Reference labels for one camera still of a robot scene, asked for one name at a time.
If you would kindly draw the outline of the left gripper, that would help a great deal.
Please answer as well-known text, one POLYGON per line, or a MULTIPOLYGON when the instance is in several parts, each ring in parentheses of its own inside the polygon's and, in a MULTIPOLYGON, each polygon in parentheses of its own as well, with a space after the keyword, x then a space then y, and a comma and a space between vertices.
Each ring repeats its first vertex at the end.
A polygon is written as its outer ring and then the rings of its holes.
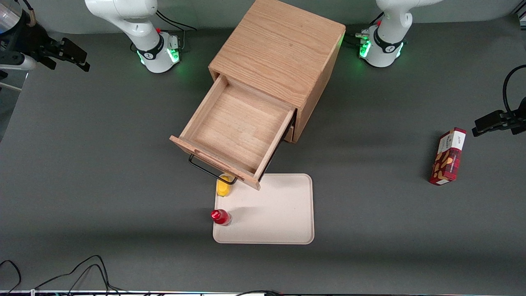
POLYGON ((496 110, 475 120, 475 127, 472 129, 473 136, 478 137, 497 130, 510 129, 513 135, 526 131, 526 97, 521 100, 517 109, 509 111, 509 113, 514 122, 513 124, 511 124, 512 122, 507 112, 502 110, 496 110))

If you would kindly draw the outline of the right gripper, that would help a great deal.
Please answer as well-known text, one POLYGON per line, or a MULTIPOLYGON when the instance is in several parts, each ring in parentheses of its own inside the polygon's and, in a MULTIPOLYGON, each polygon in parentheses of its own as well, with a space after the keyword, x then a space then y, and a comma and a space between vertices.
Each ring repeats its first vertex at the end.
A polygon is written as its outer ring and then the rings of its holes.
POLYGON ((51 38, 45 29, 36 24, 29 27, 22 19, 17 25, 1 33, 1 69, 29 71, 38 63, 48 69, 55 70, 57 62, 71 62, 85 72, 90 70, 86 62, 87 53, 68 38, 62 38, 61 43, 51 38))

